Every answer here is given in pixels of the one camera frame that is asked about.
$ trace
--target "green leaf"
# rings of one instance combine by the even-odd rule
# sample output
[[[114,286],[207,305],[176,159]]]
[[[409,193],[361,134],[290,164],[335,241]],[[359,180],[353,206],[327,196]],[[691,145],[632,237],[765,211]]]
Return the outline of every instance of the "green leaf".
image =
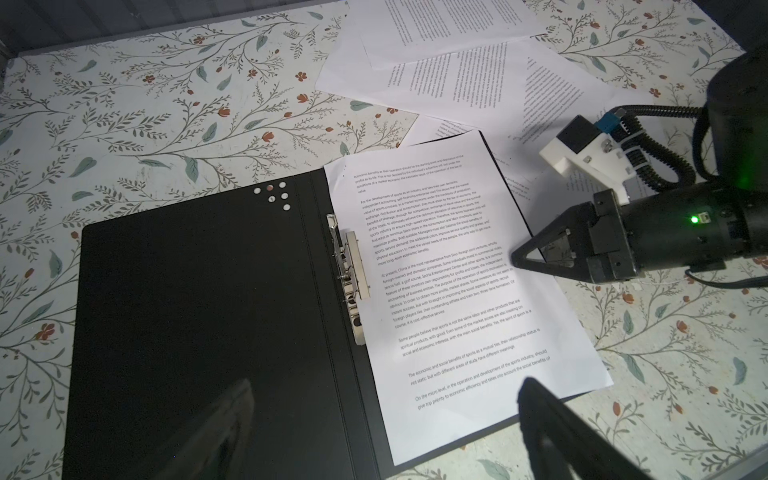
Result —
[[[217,86],[216,89],[219,91],[224,91],[224,88],[227,88],[227,85],[230,84],[230,81],[232,80],[232,75],[229,77],[223,79]]]
[[[739,357],[734,356],[733,366],[736,367],[736,382],[733,384],[741,385],[744,383],[744,379],[746,378],[746,363],[742,362]]]
[[[216,137],[216,122],[213,122],[203,134],[203,141],[211,141]]]
[[[91,192],[74,192],[72,194],[72,201],[76,202],[80,200],[81,198],[91,197],[93,194]]]
[[[48,310],[51,308],[51,305],[53,305],[53,300],[51,300],[49,303],[46,303],[43,306],[38,307],[38,309],[32,312],[30,316],[22,320],[22,325],[24,325],[25,323],[30,323],[34,321],[36,318],[40,317],[43,313],[48,312]]]
[[[61,273],[61,259],[56,255],[56,252],[51,250],[51,259],[48,261],[48,266],[51,267],[51,278],[56,278]]]
[[[590,57],[589,59],[592,60],[592,64],[595,67],[601,69],[602,71],[605,71],[605,66],[603,65],[603,62],[600,61],[600,58]]]
[[[91,70],[95,66],[96,66],[96,61],[95,60],[89,60],[88,63],[85,64],[85,66],[83,68],[78,70],[78,73],[81,72],[81,71]]]
[[[480,465],[485,468],[485,473],[487,473],[489,477],[493,478],[493,480],[510,480],[509,472],[507,472],[507,469],[498,463],[485,460],[484,458],[479,459],[478,462],[480,462]]]
[[[634,331],[634,323],[632,323],[632,315],[629,314],[629,310],[624,311],[624,331],[627,335]]]
[[[373,106],[373,104],[370,104],[370,103],[367,103],[367,102],[364,102],[364,101],[357,101],[357,100],[352,100],[349,103],[349,108],[352,108],[353,111],[362,110],[363,108],[368,108],[368,107],[372,107],[372,106]]]
[[[619,353],[619,355],[621,355],[621,358],[623,358],[627,363],[627,368],[629,369],[630,373],[634,375],[634,378],[640,380],[642,383],[645,383],[645,376],[643,375],[643,371],[640,370],[639,366],[637,366],[637,362],[634,361],[634,357],[632,355],[627,355],[626,353]]]
[[[265,120],[266,120],[266,118],[260,118],[258,120],[249,121],[248,124],[245,126],[245,129],[246,130],[250,130],[251,128],[256,127],[258,124],[260,124],[261,122],[263,122]]]
[[[200,172],[197,170],[197,159],[184,157],[184,161],[187,162],[187,168],[184,169],[184,172],[187,174],[190,180],[197,182],[197,176],[200,174]]]
[[[656,309],[656,318],[660,319],[662,316],[664,316],[664,312],[667,311],[667,307],[669,306],[669,303],[665,303],[664,305],[660,306]]]
[[[13,135],[13,130],[6,128],[0,132],[0,145],[4,144]]]
[[[77,168],[74,169],[74,172],[72,172],[72,175],[70,175],[69,177],[70,178],[77,177],[79,174],[83,173],[87,169],[93,168],[95,166],[96,166],[96,160],[94,160],[91,157],[86,157],[80,160],[80,164],[78,165]]]
[[[203,65],[200,65],[199,67],[197,67],[196,72],[197,72],[197,76],[198,77],[202,78],[203,81],[208,82],[208,80],[207,80],[208,79],[208,74],[205,73],[205,67]]]
[[[152,160],[150,158],[148,158],[146,160],[139,160],[139,163],[140,164],[144,164],[144,165],[149,165],[150,167],[166,167],[166,168],[170,169],[170,167],[168,167],[163,162],[157,161],[157,160]]]

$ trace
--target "floral pattern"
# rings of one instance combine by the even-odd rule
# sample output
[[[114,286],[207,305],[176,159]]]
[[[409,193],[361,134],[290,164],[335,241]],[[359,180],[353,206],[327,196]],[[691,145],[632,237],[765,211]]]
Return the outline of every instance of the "floral pattern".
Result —
[[[702,104],[711,76],[740,53],[691,0],[527,4],[546,27],[539,41],[662,104]],[[61,474],[85,224],[399,146],[414,114],[313,89],[347,12],[343,2],[314,5],[9,64],[0,478]],[[665,121],[660,141],[688,155],[692,127]],[[761,257],[712,277],[766,270]],[[643,470],[702,478],[768,441],[768,291],[715,290],[679,270],[626,285],[559,282],[615,381],[568,405]],[[396,477],[531,473],[512,426]]]

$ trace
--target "binder clamp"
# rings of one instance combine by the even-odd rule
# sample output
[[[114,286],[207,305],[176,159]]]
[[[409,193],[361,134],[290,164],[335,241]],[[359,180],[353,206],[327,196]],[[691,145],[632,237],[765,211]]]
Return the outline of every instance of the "binder clamp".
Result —
[[[365,345],[366,338],[362,334],[360,313],[357,309],[357,300],[370,298],[366,272],[362,268],[360,248],[357,244],[357,236],[353,231],[339,232],[339,223],[336,215],[329,214],[328,228],[333,238],[333,256],[339,267],[339,280],[341,280],[344,292],[344,303],[349,313],[349,322],[352,325],[352,333],[355,336],[355,344]]]

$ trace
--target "robotic arm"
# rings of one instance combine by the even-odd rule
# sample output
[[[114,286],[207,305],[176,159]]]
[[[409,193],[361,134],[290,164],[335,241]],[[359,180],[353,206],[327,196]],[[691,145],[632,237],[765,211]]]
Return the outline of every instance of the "robotic arm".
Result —
[[[725,260],[768,253],[768,45],[740,56],[713,78],[702,108],[627,105],[592,124],[577,116],[541,156],[563,175],[579,168],[607,190],[575,205],[518,248],[512,264],[591,283],[688,266],[686,274],[720,288],[768,286],[768,277],[711,283],[693,273],[721,270]],[[696,118],[694,169],[650,138],[640,116]],[[709,128],[718,175],[706,171],[701,143]],[[660,177],[645,154],[677,174]],[[696,183],[696,173],[705,181]],[[658,194],[630,201],[623,182],[639,176]],[[545,263],[531,251],[562,238],[570,258]]]

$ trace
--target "floral tablecloth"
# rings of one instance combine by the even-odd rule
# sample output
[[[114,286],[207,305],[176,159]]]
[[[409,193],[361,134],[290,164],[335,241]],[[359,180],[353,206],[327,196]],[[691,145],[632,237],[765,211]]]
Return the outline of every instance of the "floral tablecloth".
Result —
[[[528,7],[546,27],[540,41],[661,104],[701,105],[713,73],[740,54],[691,0]],[[61,474],[86,223],[397,146],[414,114],[313,90],[347,12],[335,2],[9,64],[0,96],[0,478]],[[687,154],[692,124],[664,130],[660,140]],[[710,276],[766,269],[768,259],[739,260]],[[715,290],[679,270],[621,286],[560,284],[615,381],[568,405],[642,469],[702,478],[768,441],[765,289]],[[103,341],[119,342],[121,328]],[[531,474],[513,426],[399,477]]]

